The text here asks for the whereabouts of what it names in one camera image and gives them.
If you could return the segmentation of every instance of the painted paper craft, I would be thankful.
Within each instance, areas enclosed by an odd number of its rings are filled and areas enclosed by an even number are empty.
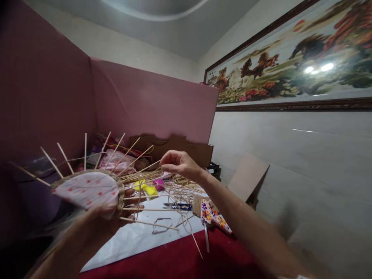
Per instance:
[[[117,205],[118,183],[120,180],[109,171],[87,170],[57,181],[52,193],[88,210],[102,203]]]
[[[203,199],[201,201],[201,207],[200,208],[201,208],[200,217],[201,217],[201,222],[203,224],[204,223],[207,223],[209,225],[215,224],[217,227],[222,229],[227,234],[232,234],[233,233],[233,231],[230,229],[230,227],[226,223],[225,219],[221,215],[218,215],[217,211],[212,211],[210,209],[210,205],[209,205],[208,201]]]

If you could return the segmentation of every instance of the pink cloth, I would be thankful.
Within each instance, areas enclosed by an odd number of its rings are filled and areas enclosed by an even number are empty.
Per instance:
[[[64,200],[88,210],[107,203],[117,205],[116,181],[102,172],[88,172],[71,178],[53,190]]]
[[[103,157],[103,159],[101,161],[99,169],[105,169],[105,167],[107,166],[108,161],[110,160],[110,158],[112,156],[106,170],[111,171],[113,168],[115,168],[117,163],[119,163],[121,161],[121,163],[113,171],[113,173],[119,174],[123,169],[128,167],[135,160],[135,158],[133,158],[132,156],[128,156],[128,155],[126,155],[123,158],[124,155],[125,154],[123,154],[120,151],[115,151],[115,153],[114,153],[114,150],[108,149],[107,154]],[[129,174],[129,173],[134,173],[134,172],[136,172],[136,170],[134,169],[134,164],[133,164],[122,175]]]

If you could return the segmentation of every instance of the ceiling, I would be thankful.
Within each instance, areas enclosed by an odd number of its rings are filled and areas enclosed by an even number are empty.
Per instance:
[[[44,0],[93,23],[193,60],[258,0]]]

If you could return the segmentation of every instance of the wooden frame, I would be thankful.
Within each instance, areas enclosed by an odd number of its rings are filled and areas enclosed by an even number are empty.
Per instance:
[[[287,21],[291,20],[296,15],[307,10],[312,5],[316,4],[321,0],[304,0],[295,8],[275,20],[273,23],[265,27],[263,30],[258,32],[256,35],[242,43],[236,49],[222,57],[220,60],[215,62],[213,65],[208,67],[204,73],[204,82],[207,82],[207,73],[221,65],[234,55],[238,54],[245,48],[249,47],[262,37],[268,35],[270,32],[280,27]],[[241,103],[236,103],[237,105],[228,106],[217,106],[216,111],[282,111],[282,110],[370,110],[372,109],[372,97],[362,97],[362,98],[339,98],[339,99],[327,99],[327,100],[306,100],[306,101],[296,101],[296,102],[276,102],[276,103],[246,103],[242,105]]]

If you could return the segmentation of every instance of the picture frame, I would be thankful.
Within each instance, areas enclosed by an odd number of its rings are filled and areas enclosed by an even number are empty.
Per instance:
[[[372,0],[301,2],[205,70],[216,111],[372,109],[368,12]]]

